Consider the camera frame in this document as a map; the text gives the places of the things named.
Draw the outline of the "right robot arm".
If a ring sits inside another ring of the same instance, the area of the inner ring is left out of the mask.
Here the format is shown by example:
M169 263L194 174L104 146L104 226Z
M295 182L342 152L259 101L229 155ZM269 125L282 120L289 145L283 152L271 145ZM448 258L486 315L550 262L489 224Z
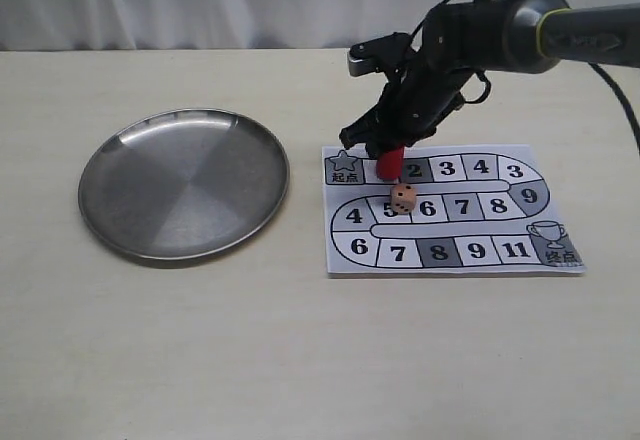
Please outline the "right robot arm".
M488 71L541 74L560 61L639 65L636 4L571 9L562 0L441 3L425 16L419 48L407 33L354 45L353 76L384 73L377 103L340 132L344 148L363 144L373 159L436 133L467 104L461 93Z

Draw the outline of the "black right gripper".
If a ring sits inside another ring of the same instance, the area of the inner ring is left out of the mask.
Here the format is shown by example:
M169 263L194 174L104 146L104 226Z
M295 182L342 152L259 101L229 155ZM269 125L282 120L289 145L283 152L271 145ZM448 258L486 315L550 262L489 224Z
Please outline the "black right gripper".
M378 160L388 148L410 148L435 133L438 124L464 104L462 87L476 73L502 59L502 33L507 2L441 3L428 11L421 24L421 45L413 36L404 59L377 103L339 139L344 146L367 145Z

